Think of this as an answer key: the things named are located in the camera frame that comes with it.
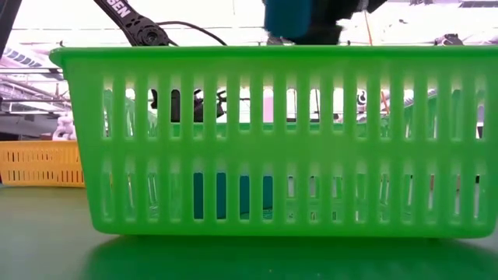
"table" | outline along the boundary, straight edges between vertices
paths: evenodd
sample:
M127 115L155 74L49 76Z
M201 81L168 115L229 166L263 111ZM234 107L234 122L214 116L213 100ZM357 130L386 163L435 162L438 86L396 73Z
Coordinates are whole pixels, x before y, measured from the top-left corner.
M480 240L110 236L86 192L0 188L0 279L498 279Z

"yellow plastic basket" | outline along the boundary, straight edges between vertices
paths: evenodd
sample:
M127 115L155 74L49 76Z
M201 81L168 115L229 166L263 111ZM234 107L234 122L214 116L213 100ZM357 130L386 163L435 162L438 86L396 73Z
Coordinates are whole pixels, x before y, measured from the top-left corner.
M0 171L7 186L85 187L76 141L0 142Z

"green plastic basket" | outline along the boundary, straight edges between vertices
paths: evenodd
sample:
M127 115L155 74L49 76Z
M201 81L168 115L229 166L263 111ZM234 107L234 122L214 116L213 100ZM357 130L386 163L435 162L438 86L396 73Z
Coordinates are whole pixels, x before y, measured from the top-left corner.
M475 137L478 106L498 106L496 47L63 48L51 60L69 83L90 212L101 232L478 237L496 224L498 110L486 110L484 135ZM226 124L216 123L221 86ZM240 124L241 86L251 88L250 124ZM273 86L271 124L263 123L263 86ZM136 95L132 135L127 88ZM152 130L149 88L160 95ZM203 124L193 122L196 88L205 94ZM286 123L288 88L297 91L295 124ZM334 88L344 89L343 124L332 118ZM368 92L362 124L358 88ZM110 135L103 133L105 89L112 89ZM172 89L187 93L179 124L170 123ZM311 89L321 92L320 123L310 123ZM391 93L387 118L381 89ZM412 107L404 108L404 89L414 91ZM202 173L201 219L195 173ZM226 174L223 217L219 173ZM250 210L241 215L244 175ZM271 210L263 207L268 175Z

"teal object inside basket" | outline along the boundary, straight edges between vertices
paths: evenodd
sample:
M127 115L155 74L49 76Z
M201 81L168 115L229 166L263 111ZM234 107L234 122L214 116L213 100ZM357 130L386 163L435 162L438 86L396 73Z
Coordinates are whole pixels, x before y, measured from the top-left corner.
M250 182L249 176L240 177L240 214L245 215L250 211ZM194 217L204 218L203 201L203 176L202 173L194 174ZM271 208L273 203L273 178L263 177L263 208ZM226 218L226 174L216 174L216 216L218 219Z

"blue object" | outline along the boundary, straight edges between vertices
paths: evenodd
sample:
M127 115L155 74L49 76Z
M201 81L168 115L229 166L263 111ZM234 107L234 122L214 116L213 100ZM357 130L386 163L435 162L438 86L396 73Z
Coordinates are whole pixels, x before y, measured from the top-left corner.
M240 213L245 214L249 209L249 176L240 177ZM271 208L273 204L273 178L263 177L263 208ZM194 174L194 218L203 219L204 212L204 185L202 173ZM218 219L226 217L226 174L216 174L216 216Z
M274 37L303 36L311 22L311 0L266 0L265 29Z

